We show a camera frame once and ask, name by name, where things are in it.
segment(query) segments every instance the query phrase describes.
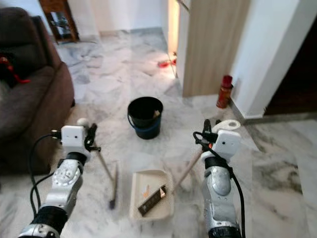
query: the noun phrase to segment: red cloth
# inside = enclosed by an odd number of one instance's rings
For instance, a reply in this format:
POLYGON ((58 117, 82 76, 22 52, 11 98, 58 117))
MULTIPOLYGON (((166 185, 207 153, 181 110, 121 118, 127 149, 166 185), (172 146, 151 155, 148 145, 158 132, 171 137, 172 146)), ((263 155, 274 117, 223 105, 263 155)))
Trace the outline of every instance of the red cloth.
POLYGON ((0 55, 0 63, 1 64, 4 64, 5 67, 11 72, 11 74, 13 75, 14 79, 18 82, 18 83, 29 83, 30 80, 28 79, 21 79, 19 77, 19 75, 17 75, 15 72, 14 72, 14 68, 13 68, 13 65, 9 62, 9 60, 7 59, 7 57, 3 56, 3 55, 0 55))

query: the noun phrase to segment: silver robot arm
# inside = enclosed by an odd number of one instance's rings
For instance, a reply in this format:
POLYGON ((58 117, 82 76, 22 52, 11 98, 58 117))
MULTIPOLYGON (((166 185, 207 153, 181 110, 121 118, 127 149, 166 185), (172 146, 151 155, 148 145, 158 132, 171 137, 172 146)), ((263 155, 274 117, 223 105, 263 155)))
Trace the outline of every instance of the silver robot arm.
POLYGON ((202 134, 210 138, 208 141, 203 137, 202 142, 221 157, 215 156, 206 147, 201 155, 206 169, 202 192, 207 233, 210 238, 241 238, 233 205, 231 168, 228 166, 230 158, 239 149, 241 136, 228 130, 219 130, 216 134, 206 128, 202 134))
POLYGON ((86 121, 79 121, 78 126, 64 126, 61 141, 66 158, 53 174, 52 188, 45 203, 32 221, 26 226, 19 238, 59 238, 60 233, 70 217, 76 203, 77 192, 83 179, 85 163, 90 158, 97 126, 88 128, 86 121))

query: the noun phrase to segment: bucket handle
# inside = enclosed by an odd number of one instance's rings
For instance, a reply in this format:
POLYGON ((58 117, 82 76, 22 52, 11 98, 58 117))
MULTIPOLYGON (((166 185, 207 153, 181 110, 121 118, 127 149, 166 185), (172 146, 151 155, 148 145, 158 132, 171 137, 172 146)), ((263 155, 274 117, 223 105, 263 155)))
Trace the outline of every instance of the bucket handle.
POLYGON ((129 121, 130 125, 131 125, 136 131, 138 131, 138 132, 147 132, 147 131, 149 131, 149 130, 154 129, 155 127, 157 127, 157 126, 159 125, 160 116, 159 116, 159 118, 156 120, 156 122, 155 122, 152 126, 150 126, 150 127, 148 127, 148 128, 145 128, 145 129, 138 128, 138 127, 136 127, 134 124, 132 124, 132 122, 130 121, 129 114, 128 114, 128 121, 129 121))

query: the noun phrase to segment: doorway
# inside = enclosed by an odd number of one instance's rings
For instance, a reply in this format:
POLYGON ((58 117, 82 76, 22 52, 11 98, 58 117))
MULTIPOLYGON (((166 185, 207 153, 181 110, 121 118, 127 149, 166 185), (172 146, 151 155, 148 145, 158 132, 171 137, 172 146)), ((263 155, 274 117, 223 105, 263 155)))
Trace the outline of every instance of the doorway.
POLYGON ((317 17, 265 115, 317 112, 317 17))

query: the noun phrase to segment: marble floor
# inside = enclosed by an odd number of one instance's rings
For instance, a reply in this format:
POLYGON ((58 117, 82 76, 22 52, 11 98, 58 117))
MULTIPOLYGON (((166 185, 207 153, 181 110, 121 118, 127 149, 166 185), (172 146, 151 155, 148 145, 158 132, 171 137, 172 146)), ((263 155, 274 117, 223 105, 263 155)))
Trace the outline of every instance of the marble floor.
MULTIPOLYGON (((159 29, 120 31, 96 42, 57 47, 71 72, 76 106, 67 124, 85 117, 96 122, 97 143, 113 171, 119 166, 118 205, 108 209, 110 181, 94 155, 85 166, 84 184, 62 238, 204 238, 200 184, 204 165, 197 163, 175 193, 174 216, 155 222, 128 218, 132 173, 157 168, 182 170, 199 149, 192 136, 204 119, 234 119, 231 109, 215 106, 217 95, 182 98, 159 29), (138 97, 159 98, 164 110, 160 135, 138 138, 127 122, 127 106, 138 97)), ((317 238, 317 121, 268 123, 241 127, 242 146, 231 166, 245 196, 247 238, 317 238)), ((56 150, 53 167, 62 157, 56 150)), ((0 237, 17 237, 32 220, 28 176, 0 176, 0 237)), ((40 184, 42 200, 50 181, 40 184)), ((239 197, 234 197, 239 212, 239 197)))

